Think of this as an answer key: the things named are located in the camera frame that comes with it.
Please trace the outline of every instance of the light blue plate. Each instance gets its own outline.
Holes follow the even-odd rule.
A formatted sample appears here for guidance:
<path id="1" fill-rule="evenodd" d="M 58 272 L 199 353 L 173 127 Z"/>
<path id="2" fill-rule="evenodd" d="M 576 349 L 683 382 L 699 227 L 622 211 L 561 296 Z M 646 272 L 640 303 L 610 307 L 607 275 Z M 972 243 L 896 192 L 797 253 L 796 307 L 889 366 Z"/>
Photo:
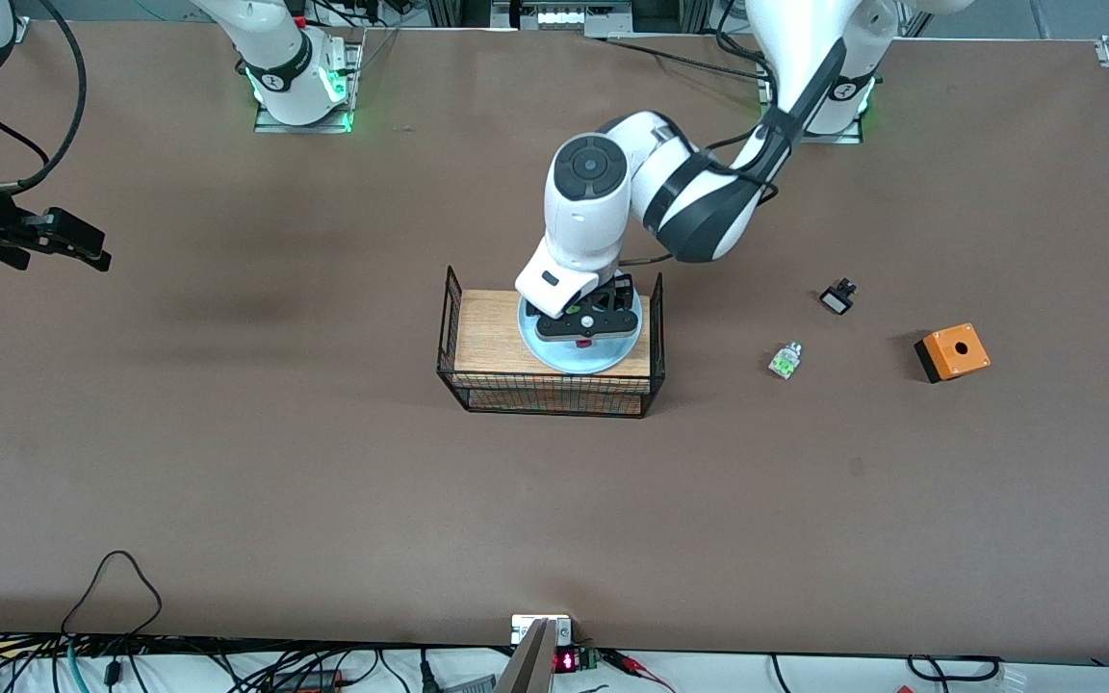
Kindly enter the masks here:
<path id="1" fill-rule="evenodd" d="M 631 310 L 635 316 L 635 332 L 630 337 L 594 338 L 591 346 L 579 347 L 576 342 L 546 342 L 537 335 L 536 316 L 525 315 L 525 299 L 516 306 L 516 323 L 520 326 L 520 338 L 537 359 L 559 373 L 592 375 L 602 373 L 623 360 L 639 342 L 639 330 L 644 327 L 643 310 L 639 307 L 639 293 L 632 293 Z"/>

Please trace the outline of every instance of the gray floor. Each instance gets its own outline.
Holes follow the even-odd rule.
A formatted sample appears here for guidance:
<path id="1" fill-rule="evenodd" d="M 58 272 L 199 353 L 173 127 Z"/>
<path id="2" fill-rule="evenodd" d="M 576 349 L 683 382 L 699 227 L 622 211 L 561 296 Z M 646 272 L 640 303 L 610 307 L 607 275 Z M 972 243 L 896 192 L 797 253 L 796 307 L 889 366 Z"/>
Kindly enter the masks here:
<path id="1" fill-rule="evenodd" d="M 207 21 L 187 0 L 142 0 L 172 21 Z M 146 19 L 155 21 L 135 0 L 54 0 L 71 19 Z M 35 0 L 17 0 L 18 11 L 45 17 Z M 977 0 L 959 14 L 936 18 L 927 34 L 946 39 L 1038 39 L 1036 14 L 1050 39 L 1097 39 L 1109 32 L 1109 0 Z"/>

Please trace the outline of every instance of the brown table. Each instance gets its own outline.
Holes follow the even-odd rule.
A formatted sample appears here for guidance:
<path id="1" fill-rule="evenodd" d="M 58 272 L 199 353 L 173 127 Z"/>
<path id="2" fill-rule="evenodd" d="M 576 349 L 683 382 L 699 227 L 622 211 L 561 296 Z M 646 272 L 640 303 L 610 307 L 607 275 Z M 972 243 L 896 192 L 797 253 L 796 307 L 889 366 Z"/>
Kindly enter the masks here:
<path id="1" fill-rule="evenodd" d="M 563 33 L 404 32 L 352 135 L 253 135 L 215 27 L 77 28 L 87 121 L 26 202 L 100 225 L 114 264 L 0 271 L 0 629 L 52 631 L 123 548 L 159 632 L 474 644 L 566 609 L 628 648 L 1109 658 L 1090 44 L 894 45 L 866 145 L 802 150 L 723 262 L 638 273 L 665 273 L 669 377 L 629 421 L 459 411 L 444 267 L 507 288 L 562 141 L 644 106 L 734 135 L 753 84 Z M 0 115 L 53 149 L 73 83 L 37 23 Z M 0 176 L 34 165 L 0 135 Z M 842 276 L 835 317 L 814 295 Z M 913 342 L 960 322 L 994 367 L 924 383 Z M 77 626 L 149 605 L 123 563 Z"/>

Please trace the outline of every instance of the orange box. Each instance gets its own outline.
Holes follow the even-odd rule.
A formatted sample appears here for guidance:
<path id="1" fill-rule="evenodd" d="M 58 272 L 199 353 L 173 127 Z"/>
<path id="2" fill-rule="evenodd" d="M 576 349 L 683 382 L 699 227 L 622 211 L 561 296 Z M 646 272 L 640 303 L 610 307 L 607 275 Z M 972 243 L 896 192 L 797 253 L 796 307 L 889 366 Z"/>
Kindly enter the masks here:
<path id="1" fill-rule="evenodd" d="M 990 356 L 970 324 L 930 333 L 915 344 L 915 351 L 933 383 L 952 380 L 990 365 Z"/>

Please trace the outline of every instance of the black wire basket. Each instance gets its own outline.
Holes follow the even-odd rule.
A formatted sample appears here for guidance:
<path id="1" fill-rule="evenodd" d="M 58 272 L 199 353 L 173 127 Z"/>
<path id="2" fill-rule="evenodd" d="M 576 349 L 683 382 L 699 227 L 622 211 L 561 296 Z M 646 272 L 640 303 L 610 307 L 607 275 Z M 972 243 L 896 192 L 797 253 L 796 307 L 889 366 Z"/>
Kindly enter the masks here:
<path id="1" fill-rule="evenodd" d="M 456 343 L 465 293 L 448 267 L 444 320 L 435 371 L 467 412 L 550 414 L 571 417 L 639 419 L 665 381 L 665 344 L 661 324 L 661 275 L 648 304 L 648 375 L 560 375 L 457 369 Z"/>

